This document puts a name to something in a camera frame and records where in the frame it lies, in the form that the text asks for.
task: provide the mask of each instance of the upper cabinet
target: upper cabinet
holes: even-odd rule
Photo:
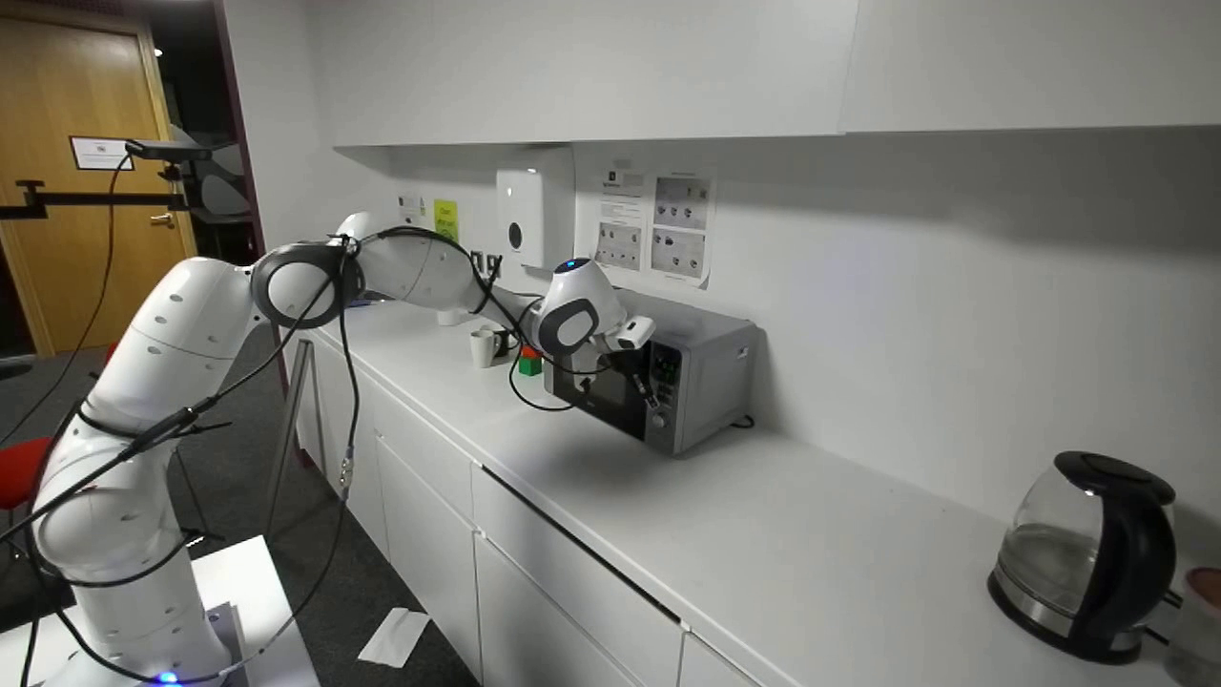
[[[1221,123],[1221,0],[863,0],[845,129]]]
[[[313,0],[335,144],[840,129],[857,0]]]

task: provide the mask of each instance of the white countertop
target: white countertop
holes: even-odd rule
[[[756,676],[1170,687],[1151,661],[1083,663],[1011,625],[985,589],[1009,522],[785,437],[729,432],[664,460],[585,413],[529,413],[503,366],[469,362],[473,320],[372,306],[349,329],[366,373]]]
[[[201,606],[235,606],[248,687],[316,687],[299,625],[288,625],[281,638],[274,638],[274,629],[289,617],[289,601],[281,595],[262,540],[227,546],[211,558],[197,558],[192,569],[197,579]],[[0,685],[19,685],[26,638],[26,625],[0,634]],[[54,681],[68,653],[75,653],[75,643],[56,617],[47,617],[37,625],[32,685]]]

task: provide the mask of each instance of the label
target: label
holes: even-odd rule
[[[458,204],[435,200],[430,217],[435,217],[435,232],[458,246]]]
[[[68,137],[74,162],[82,171],[115,171],[120,163],[131,170],[122,137]]]

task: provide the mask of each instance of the drawer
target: drawer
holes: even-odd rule
[[[473,476],[477,528],[550,595],[607,657],[646,687],[681,676],[683,629],[621,572],[539,514],[499,476]]]
[[[480,676],[473,528],[394,448],[374,439],[374,451],[382,463],[387,558],[466,668]]]
[[[709,644],[696,634],[683,643],[683,681],[681,687],[756,687],[743,673],[721,661]]]
[[[489,540],[477,540],[485,687],[631,687]]]
[[[435,423],[387,394],[382,383],[363,373],[363,402],[372,427],[394,448],[466,522],[469,507],[469,455],[450,442]]]
[[[335,494],[349,488],[349,427],[351,427],[351,377],[342,354],[323,339],[302,339],[295,346],[307,358],[302,404],[299,404],[299,448],[316,463]]]

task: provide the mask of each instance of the black kettle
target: black kettle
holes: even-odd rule
[[[1002,533],[987,592],[1034,638],[1102,663],[1141,653],[1177,578],[1177,488],[1108,455],[1056,455]]]

